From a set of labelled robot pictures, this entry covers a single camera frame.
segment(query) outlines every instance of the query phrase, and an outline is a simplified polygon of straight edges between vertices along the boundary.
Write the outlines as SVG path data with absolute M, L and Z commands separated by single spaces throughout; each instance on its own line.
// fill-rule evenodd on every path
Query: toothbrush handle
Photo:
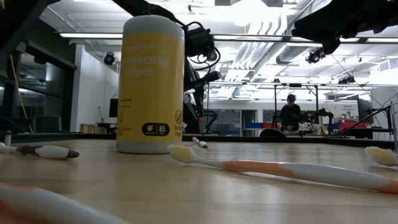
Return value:
M 236 172 L 260 172 L 324 184 L 398 194 L 398 180 L 332 166 L 291 162 L 226 161 L 223 163 L 223 169 Z

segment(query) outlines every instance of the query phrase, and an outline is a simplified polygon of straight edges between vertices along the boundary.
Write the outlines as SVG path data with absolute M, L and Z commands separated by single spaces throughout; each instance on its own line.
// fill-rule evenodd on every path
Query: yellow label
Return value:
M 167 34 L 123 37 L 117 140 L 182 140 L 184 55 Z

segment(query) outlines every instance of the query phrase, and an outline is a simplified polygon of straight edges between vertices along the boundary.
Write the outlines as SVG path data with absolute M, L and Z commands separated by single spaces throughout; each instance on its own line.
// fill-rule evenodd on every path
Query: fluorescent light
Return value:
M 289 47 L 322 47 L 322 44 L 308 42 L 308 43 L 286 43 Z
M 248 71 L 248 72 L 255 72 L 255 69 L 245 69 L 245 68 L 230 68 L 229 71 Z
M 242 85 L 243 82 L 210 82 L 210 85 Z
M 114 3 L 112 0 L 74 0 L 75 2 Z
M 352 43 L 352 42 L 358 42 L 359 38 L 349 38 L 349 39 L 344 39 L 340 38 L 341 43 Z
M 366 42 L 375 42 L 375 43 L 398 43 L 397 38 L 368 38 Z
M 123 34 L 93 34 L 93 33 L 61 33 L 61 37 L 69 39 L 122 39 Z
M 213 38 L 214 41 L 280 42 L 283 37 L 272 35 L 214 34 Z
M 307 40 L 307 39 L 304 39 L 301 37 L 291 37 L 290 41 L 292 41 L 292 42 L 309 42 L 309 43 L 312 42 L 311 40 Z

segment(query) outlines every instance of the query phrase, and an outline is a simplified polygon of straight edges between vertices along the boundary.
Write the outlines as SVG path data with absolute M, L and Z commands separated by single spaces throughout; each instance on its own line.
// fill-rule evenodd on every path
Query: monitor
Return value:
M 109 105 L 109 117 L 110 118 L 117 118 L 118 117 L 118 106 L 119 106 L 119 99 L 111 99 Z
M 359 115 L 359 120 L 364 119 L 366 116 L 371 114 L 372 110 L 372 103 L 368 100 L 362 100 L 362 99 L 357 99 L 358 101 L 358 115 Z M 363 123 L 367 124 L 373 124 L 373 116 L 364 120 Z

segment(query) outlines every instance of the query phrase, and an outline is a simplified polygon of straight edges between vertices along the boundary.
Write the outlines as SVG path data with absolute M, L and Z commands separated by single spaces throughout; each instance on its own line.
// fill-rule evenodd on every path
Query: glass window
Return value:
M 262 115 L 262 122 L 271 123 L 274 119 L 275 110 L 263 110 Z M 276 115 L 280 116 L 280 110 L 276 111 Z
M 212 133 L 218 133 L 220 136 L 237 135 L 241 134 L 241 111 L 240 110 L 212 110 L 218 117 L 217 120 L 210 126 Z M 206 116 L 203 122 L 200 123 L 200 131 L 206 128 L 207 119 L 211 121 L 211 117 Z
M 48 96 L 35 91 L 19 88 L 24 107 L 17 99 L 14 116 L 33 121 L 33 129 L 36 133 L 57 133 L 68 131 L 70 125 L 70 110 L 67 101 L 63 98 Z
M 32 88 L 65 96 L 66 72 L 45 60 L 30 54 L 21 55 L 21 67 L 19 70 L 20 85 L 29 85 Z

